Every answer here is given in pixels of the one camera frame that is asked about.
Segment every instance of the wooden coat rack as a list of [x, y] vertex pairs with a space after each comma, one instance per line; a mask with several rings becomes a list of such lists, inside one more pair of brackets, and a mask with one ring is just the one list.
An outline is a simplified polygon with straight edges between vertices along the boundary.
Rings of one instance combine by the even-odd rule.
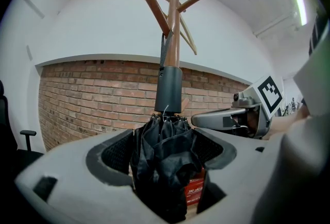
[[[160, 8], [157, 0], [145, 0], [152, 13], [154, 14], [164, 36], [167, 38], [170, 30], [173, 31], [172, 39], [170, 46], [167, 51], [167, 56], [165, 59], [164, 65], [166, 66], [175, 66], [179, 67], [180, 61], [180, 35], [187, 42], [190, 48], [193, 50], [194, 54], [197, 55], [197, 49], [194, 44], [193, 38], [188, 30], [188, 27], [182, 18], [182, 12], [185, 12], [187, 8], [198, 2], [199, 0], [187, 0], [183, 4], [179, 2], [179, 0], [167, 0], [169, 2], [169, 12], [166, 15]], [[182, 25], [184, 32], [187, 36], [185, 36], [180, 31], [180, 24]]]

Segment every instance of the fluorescent light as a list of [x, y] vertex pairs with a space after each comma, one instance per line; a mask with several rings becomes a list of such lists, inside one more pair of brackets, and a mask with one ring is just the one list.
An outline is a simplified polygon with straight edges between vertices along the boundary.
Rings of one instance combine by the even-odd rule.
[[300, 13], [301, 25], [305, 25], [307, 24], [307, 16], [306, 16], [306, 8], [305, 8], [304, 0], [297, 0], [297, 4]]

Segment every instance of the black umbrella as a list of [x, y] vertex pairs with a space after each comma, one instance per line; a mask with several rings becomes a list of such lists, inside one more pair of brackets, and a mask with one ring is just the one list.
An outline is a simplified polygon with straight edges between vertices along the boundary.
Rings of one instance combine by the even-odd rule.
[[169, 223], [185, 219], [185, 186], [202, 170], [187, 119], [152, 115], [135, 130], [131, 168], [139, 198]]

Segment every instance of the red brick wall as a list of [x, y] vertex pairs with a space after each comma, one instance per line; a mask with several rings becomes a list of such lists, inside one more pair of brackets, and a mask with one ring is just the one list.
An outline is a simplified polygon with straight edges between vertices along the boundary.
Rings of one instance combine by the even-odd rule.
[[[47, 150], [100, 133], [141, 127], [154, 113], [158, 64], [132, 61], [76, 61], [43, 68], [39, 120]], [[182, 68], [182, 115], [231, 106], [247, 85]]]

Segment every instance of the black office chair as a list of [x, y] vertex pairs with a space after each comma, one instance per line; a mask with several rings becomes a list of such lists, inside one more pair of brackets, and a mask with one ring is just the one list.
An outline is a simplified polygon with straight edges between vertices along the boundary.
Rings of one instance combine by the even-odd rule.
[[17, 149], [17, 142], [12, 134], [9, 117], [8, 117], [8, 100], [4, 95], [4, 86], [0, 80], [0, 133], [2, 138], [2, 155], [5, 156], [5, 166], [8, 174], [15, 178], [23, 169], [33, 163], [43, 154], [31, 151], [30, 136], [35, 136], [35, 131], [21, 131], [20, 134], [25, 135], [27, 150]]

